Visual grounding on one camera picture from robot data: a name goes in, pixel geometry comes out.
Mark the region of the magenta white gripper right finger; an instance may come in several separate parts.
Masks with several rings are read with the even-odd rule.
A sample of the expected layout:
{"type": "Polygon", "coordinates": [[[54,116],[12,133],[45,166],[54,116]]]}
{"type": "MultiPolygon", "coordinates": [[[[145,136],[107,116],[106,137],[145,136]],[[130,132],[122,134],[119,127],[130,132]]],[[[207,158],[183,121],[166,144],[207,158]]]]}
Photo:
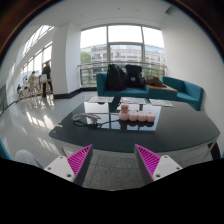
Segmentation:
{"type": "Polygon", "coordinates": [[[182,169],[170,156],[159,156],[140,145],[135,145],[134,154],[145,184],[152,183],[182,169]]]}

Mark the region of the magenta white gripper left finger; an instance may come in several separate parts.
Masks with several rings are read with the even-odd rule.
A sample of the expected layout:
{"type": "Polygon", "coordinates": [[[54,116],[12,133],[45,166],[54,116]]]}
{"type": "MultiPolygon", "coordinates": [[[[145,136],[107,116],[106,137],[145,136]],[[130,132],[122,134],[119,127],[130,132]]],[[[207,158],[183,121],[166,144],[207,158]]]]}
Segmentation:
{"type": "Polygon", "coordinates": [[[69,156],[59,156],[45,171],[82,186],[93,155],[92,145],[88,145],[69,156]]]}

